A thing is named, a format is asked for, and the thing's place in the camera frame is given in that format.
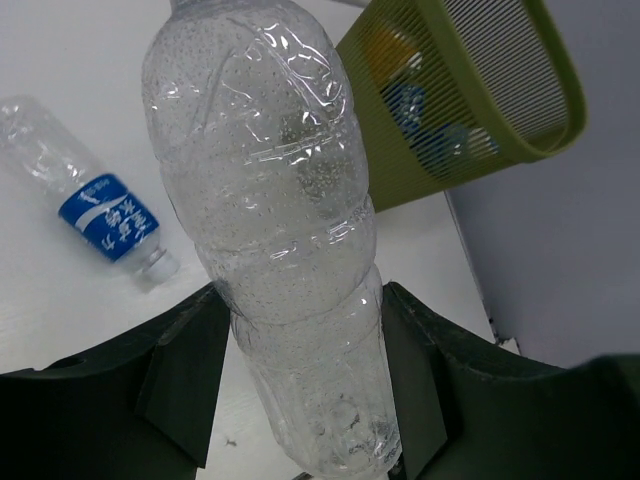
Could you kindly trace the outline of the clear crushed bottle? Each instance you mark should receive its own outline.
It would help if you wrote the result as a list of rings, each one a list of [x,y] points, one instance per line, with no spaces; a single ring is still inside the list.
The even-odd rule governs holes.
[[[273,435],[321,479],[401,453],[351,86],[293,1],[175,1],[142,100],[176,216],[231,312]]]

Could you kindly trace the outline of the blue label bottle white cap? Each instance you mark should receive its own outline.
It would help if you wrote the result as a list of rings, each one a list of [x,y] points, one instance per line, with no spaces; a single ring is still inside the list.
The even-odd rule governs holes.
[[[384,103],[392,119],[413,147],[421,135],[422,116],[426,109],[426,92],[416,85],[394,82],[382,90]]]

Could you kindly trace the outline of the green plastic waste bin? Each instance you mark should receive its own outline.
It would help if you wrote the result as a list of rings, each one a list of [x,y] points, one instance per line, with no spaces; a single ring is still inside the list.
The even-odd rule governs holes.
[[[422,54],[377,85],[365,42],[380,26],[410,36]],[[351,83],[377,211],[439,193],[570,148],[587,123],[578,75],[541,1],[372,1],[337,46]],[[483,128],[500,152],[436,177],[418,162],[382,90],[422,87],[421,131],[447,123]]]

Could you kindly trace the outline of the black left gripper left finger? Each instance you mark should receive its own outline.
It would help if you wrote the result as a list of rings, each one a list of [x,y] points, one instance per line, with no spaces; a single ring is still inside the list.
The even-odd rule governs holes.
[[[192,479],[207,463],[230,312],[205,286],[42,370],[1,377],[5,479]]]

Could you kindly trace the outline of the yellow label drink bottle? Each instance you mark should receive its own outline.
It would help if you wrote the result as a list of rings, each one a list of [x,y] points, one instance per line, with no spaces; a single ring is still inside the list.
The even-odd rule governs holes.
[[[386,26],[378,27],[371,34],[364,52],[377,85],[384,85],[405,68],[418,65],[422,57],[410,36]]]

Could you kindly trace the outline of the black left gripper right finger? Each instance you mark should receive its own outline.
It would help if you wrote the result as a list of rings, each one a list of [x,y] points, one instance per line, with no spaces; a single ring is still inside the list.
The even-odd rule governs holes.
[[[394,479],[635,479],[639,358],[563,369],[513,354],[384,287],[403,452]]]

